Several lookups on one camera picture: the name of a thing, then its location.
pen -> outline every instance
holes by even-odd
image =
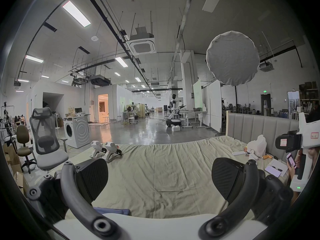
[[[273,165],[270,165],[270,166],[273,167],[274,169],[277,169],[279,172],[282,172],[281,169],[279,169],[279,168],[277,168],[277,167],[275,167],[275,166],[273,166]]]

washing machine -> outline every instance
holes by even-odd
[[[63,126],[70,147],[78,149],[91,143],[87,116],[64,117]]]

monitor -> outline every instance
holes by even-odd
[[[78,107],[78,108],[74,108],[75,113],[81,113],[82,112],[82,108]]]

standing fan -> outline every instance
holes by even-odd
[[[56,122],[57,122],[57,127],[56,129],[59,129],[60,127],[58,127],[58,117],[60,117],[60,114],[58,112],[54,113],[54,116],[56,117]]]

softbox light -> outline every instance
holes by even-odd
[[[252,80],[260,64],[253,41],[236,31],[216,36],[209,45],[206,60],[214,76],[229,86]]]

